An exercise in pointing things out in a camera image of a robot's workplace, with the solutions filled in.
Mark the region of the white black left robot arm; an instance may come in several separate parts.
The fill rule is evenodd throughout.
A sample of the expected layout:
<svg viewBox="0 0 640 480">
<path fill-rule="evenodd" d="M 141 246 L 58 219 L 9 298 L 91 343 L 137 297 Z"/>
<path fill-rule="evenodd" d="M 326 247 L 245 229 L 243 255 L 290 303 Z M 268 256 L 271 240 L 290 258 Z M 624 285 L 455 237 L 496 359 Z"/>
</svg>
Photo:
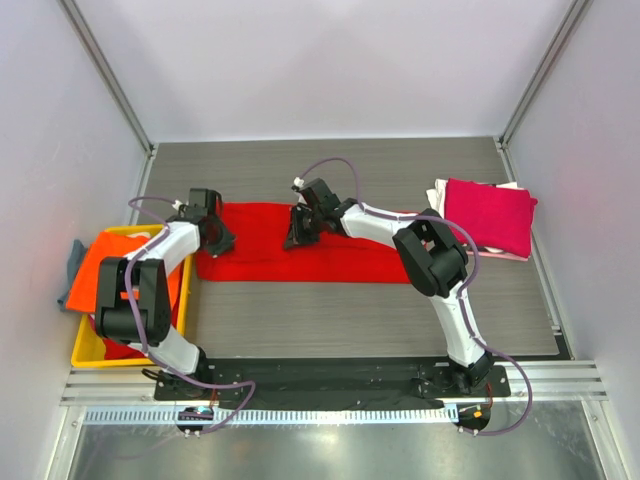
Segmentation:
<svg viewBox="0 0 640 480">
<path fill-rule="evenodd" d="M 101 261 L 94 324 L 99 337 L 143 354 L 198 400 L 213 386 L 211 370 L 204 350 L 172 325 L 168 279 L 197 252 L 216 258 L 231 251 L 236 237 L 221 219 L 222 196 L 215 190 L 193 188 L 187 202 L 172 207 L 175 214 L 145 244 Z"/>
</svg>

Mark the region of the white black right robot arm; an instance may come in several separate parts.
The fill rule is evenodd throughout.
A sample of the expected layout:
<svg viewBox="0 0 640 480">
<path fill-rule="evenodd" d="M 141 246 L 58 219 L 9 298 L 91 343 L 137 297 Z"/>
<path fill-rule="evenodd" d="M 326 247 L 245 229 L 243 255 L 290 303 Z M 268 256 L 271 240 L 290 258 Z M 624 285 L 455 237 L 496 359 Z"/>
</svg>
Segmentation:
<svg viewBox="0 0 640 480">
<path fill-rule="evenodd" d="M 493 356 L 479 333 L 467 287 L 468 255 L 452 223 L 427 209 L 403 214 L 340 200 L 320 178 L 293 181 L 286 249 L 312 245 L 323 232 L 393 248 L 410 284 L 428 297 L 444 332 L 450 377 L 460 394 L 476 394 L 487 382 Z"/>
</svg>

